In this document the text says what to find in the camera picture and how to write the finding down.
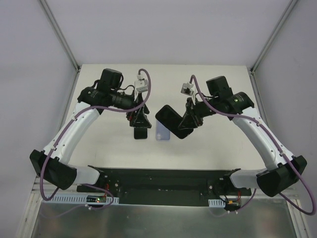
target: purple cable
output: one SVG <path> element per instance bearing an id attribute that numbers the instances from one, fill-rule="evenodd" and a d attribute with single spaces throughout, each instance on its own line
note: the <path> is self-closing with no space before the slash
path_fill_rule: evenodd
<path id="1" fill-rule="evenodd" d="M 92 185 L 90 185 L 90 184 L 83 184 L 83 185 L 84 185 L 84 186 L 87 186 L 87 187 L 91 187 L 91 188 L 97 189 L 97 190 L 100 190 L 100 191 L 103 191 L 103 192 L 106 192 L 106 193 L 109 194 L 110 197 L 112 198 L 112 200 L 111 200 L 111 202 L 110 202 L 109 204 L 106 204 L 106 205 L 104 205 L 104 206 L 102 206 L 102 207 L 91 207 L 91 206 L 90 206 L 90 209 L 91 209 L 91 210 L 97 211 L 97 210 L 105 209 L 105 208 L 107 208 L 108 206 L 110 206 L 110 205 L 114 202 L 114 196 L 113 196 L 113 194 L 112 194 L 111 192 L 109 192 L 108 190 L 105 190 L 105 189 L 100 188 L 100 187 L 95 187 L 95 186 L 92 186 Z M 45 216 L 41 211 L 40 211 L 40 215 L 41 215 L 42 217 L 46 218 L 46 219 L 55 219 L 55 218 L 58 218 L 58 217 L 61 217 L 61 216 L 65 215 L 65 214 L 67 214 L 67 213 L 70 213 L 71 211 L 73 211 L 73 210 L 75 210 L 75 209 L 77 209 L 77 208 L 79 208 L 79 207 L 86 207 L 86 205 L 80 204 L 80 205 L 78 205 L 78 206 L 75 206 L 75 207 L 69 209 L 69 210 L 66 211 L 66 212 L 63 212 L 63 213 L 58 214 L 58 215 L 53 216 L 53 217 L 47 217 L 47 216 Z"/>
<path id="2" fill-rule="evenodd" d="M 75 120 L 71 120 L 66 126 L 65 128 L 63 129 L 63 131 L 60 133 L 59 137 L 56 139 L 53 147 L 56 148 L 56 146 L 58 145 L 58 143 L 60 142 L 60 140 L 62 139 L 62 137 L 64 136 L 64 134 L 67 132 L 67 130 L 69 129 L 69 127 L 71 126 L 71 124 L 76 121 L 76 119 L 81 115 L 83 114 L 84 112 L 90 110 L 90 109 L 103 109 L 103 110 L 108 110 L 108 111 L 112 111 L 112 112 L 118 112 L 118 113 L 129 113 L 129 112 L 134 112 L 136 110 L 138 110 L 139 108 L 141 108 L 146 102 L 147 100 L 149 99 L 149 96 L 150 96 L 150 93 L 151 93 L 151 78 L 150 78 L 150 75 L 149 73 L 141 68 L 139 69 L 138 71 L 138 74 L 141 74 L 141 72 L 144 72 L 148 78 L 148 81 L 149 81 L 149 90 L 148 90 L 148 93 L 147 93 L 147 96 L 145 97 L 144 101 L 136 106 L 135 108 L 131 108 L 131 109 L 127 109 L 127 110 L 121 110 L 121 109 L 115 109 L 115 108 L 107 108 L 107 107 L 103 107 L 103 106 L 92 106 L 92 107 L 88 107 L 88 108 L 85 108 L 83 110 L 81 110 L 79 113 L 76 114 L 76 116 L 74 117 Z M 46 168 L 46 165 L 48 164 L 49 162 L 49 159 L 51 157 L 53 153 L 53 149 L 50 150 L 50 152 L 48 153 L 48 155 L 46 156 L 45 158 L 45 161 L 43 163 L 43 166 L 42 166 L 42 169 L 41 169 L 41 174 L 40 174 L 40 193 L 41 193 L 41 196 L 42 198 L 45 200 L 45 201 L 50 201 L 54 196 L 55 194 L 57 193 L 58 191 L 58 188 L 55 189 L 55 191 L 53 192 L 53 194 L 50 196 L 50 197 L 46 197 L 45 194 L 44 194 L 44 188 L 43 188 L 43 183 L 44 183 L 44 172 L 45 172 L 45 168 Z"/>
<path id="3" fill-rule="evenodd" d="M 217 114 L 226 116 L 226 117 L 232 117 L 232 118 L 244 118 L 244 119 L 248 119 L 250 121 L 255 122 L 256 124 L 259 124 L 261 129 L 263 129 L 265 131 L 265 133 L 269 136 L 269 138 L 272 140 L 272 142 L 274 143 L 274 145 L 277 147 L 277 150 L 282 153 L 283 158 L 286 160 L 286 162 L 288 163 L 288 165 L 292 168 L 292 170 L 294 171 L 294 173 L 296 174 L 296 176 L 299 178 L 299 180 L 302 182 L 302 184 L 304 185 L 306 191 L 308 192 L 311 201 L 312 201 L 312 211 L 311 212 L 307 212 L 305 210 L 303 210 L 302 208 L 300 208 L 299 206 L 297 206 L 295 203 L 293 203 L 288 197 L 286 197 L 284 194 L 279 193 L 283 198 L 285 198 L 286 201 L 288 201 L 290 204 L 292 204 L 296 209 L 298 209 L 299 211 L 301 211 L 302 213 L 306 214 L 306 215 L 314 215 L 316 213 L 316 200 L 314 197 L 313 192 L 311 191 L 311 189 L 309 188 L 308 184 L 306 183 L 306 181 L 303 179 L 303 177 L 301 176 L 301 174 L 297 171 L 297 169 L 293 166 L 292 162 L 288 159 L 288 157 L 283 153 L 282 148 L 280 147 L 280 145 L 277 143 L 277 141 L 275 140 L 275 138 L 273 137 L 273 135 L 270 133 L 270 131 L 263 126 L 261 123 L 259 123 L 258 120 L 256 120 L 255 118 L 251 118 L 248 116 L 244 116 L 244 115 L 239 115 L 239 114 L 228 114 L 228 113 L 223 113 L 219 110 L 217 110 L 216 108 L 214 108 L 213 106 L 211 106 L 208 101 L 204 98 L 203 93 L 200 91 L 197 79 L 195 77 L 195 75 L 192 75 L 190 78 L 190 83 L 192 83 L 194 80 L 197 91 L 199 96 L 202 98 L 203 102 L 207 105 L 207 107 L 209 107 L 212 111 L 214 111 Z"/>
<path id="4" fill-rule="evenodd" d="M 236 211 L 241 211 L 243 208 L 245 208 L 246 206 L 248 206 L 249 205 L 249 203 L 252 201 L 252 199 L 254 198 L 254 196 L 256 195 L 256 192 L 257 192 L 257 189 L 255 188 L 254 189 L 254 191 L 253 191 L 253 194 L 252 194 L 252 196 L 250 197 L 250 199 L 245 203 L 245 204 L 243 204 L 238 210 L 236 210 Z M 226 212 L 226 213 L 223 213 L 223 214 L 221 214 L 221 215 L 215 215 L 214 213 L 212 213 L 211 211 L 210 211 L 210 213 L 214 216 L 214 217 L 223 217 L 223 216 L 225 216 L 225 215 L 228 215 L 228 214 L 230 214 L 230 213 L 235 213 L 236 211 L 231 211 L 231 212 Z"/>

